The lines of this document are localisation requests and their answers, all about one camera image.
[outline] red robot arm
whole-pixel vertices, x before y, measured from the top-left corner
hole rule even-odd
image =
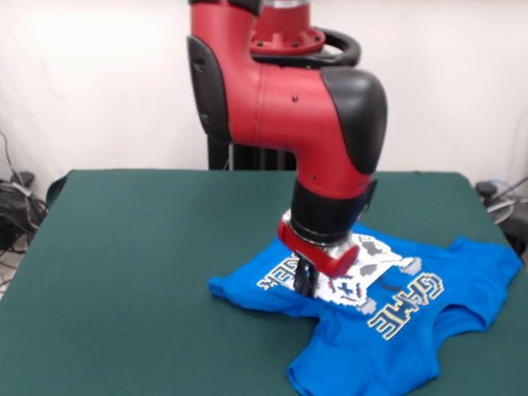
[[[387,101],[380,81],[351,67],[253,60],[250,43],[261,0],[190,3],[189,61],[205,132],[295,155],[297,181],[279,238],[318,271],[344,274],[357,255],[347,237],[368,205],[384,142]],[[348,248],[332,257],[328,249],[337,245]]]

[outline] white wall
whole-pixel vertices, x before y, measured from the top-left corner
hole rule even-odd
[[[528,3],[313,0],[389,94],[380,163],[515,181],[528,171]],[[184,0],[0,0],[0,129],[37,191],[74,168],[206,168]]]

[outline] green tablecloth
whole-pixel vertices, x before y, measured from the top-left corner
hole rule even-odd
[[[206,287],[271,241],[293,180],[70,174],[0,302],[0,394],[295,394],[285,369],[315,322],[238,309]],[[381,173],[364,222],[445,247],[460,234],[505,243],[456,174]],[[491,330],[448,340],[441,377],[414,394],[524,394],[527,306],[523,271]]]

